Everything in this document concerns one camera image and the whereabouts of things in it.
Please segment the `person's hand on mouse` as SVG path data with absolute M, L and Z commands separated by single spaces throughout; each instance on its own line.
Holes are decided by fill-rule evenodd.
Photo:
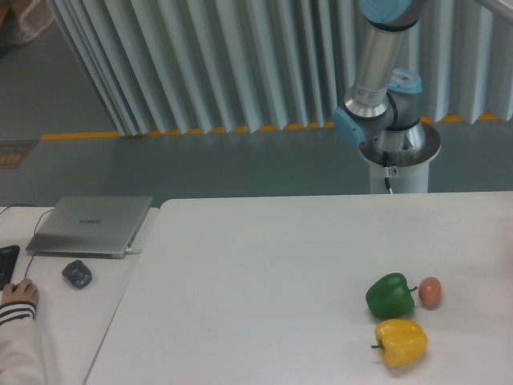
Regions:
M 7 284 L 2 291 L 1 322 L 34 318 L 39 300 L 38 287 L 28 278 Z

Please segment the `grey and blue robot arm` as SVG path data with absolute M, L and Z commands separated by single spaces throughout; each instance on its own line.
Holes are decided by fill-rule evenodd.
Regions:
M 333 112 L 356 145 L 423 116 L 512 117 L 510 1 L 360 1 L 367 23 L 353 85 Z

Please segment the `white striped sleeve forearm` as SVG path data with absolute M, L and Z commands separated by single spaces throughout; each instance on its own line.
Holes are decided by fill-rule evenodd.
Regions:
M 46 384 L 36 305 L 1 305 L 1 384 Z

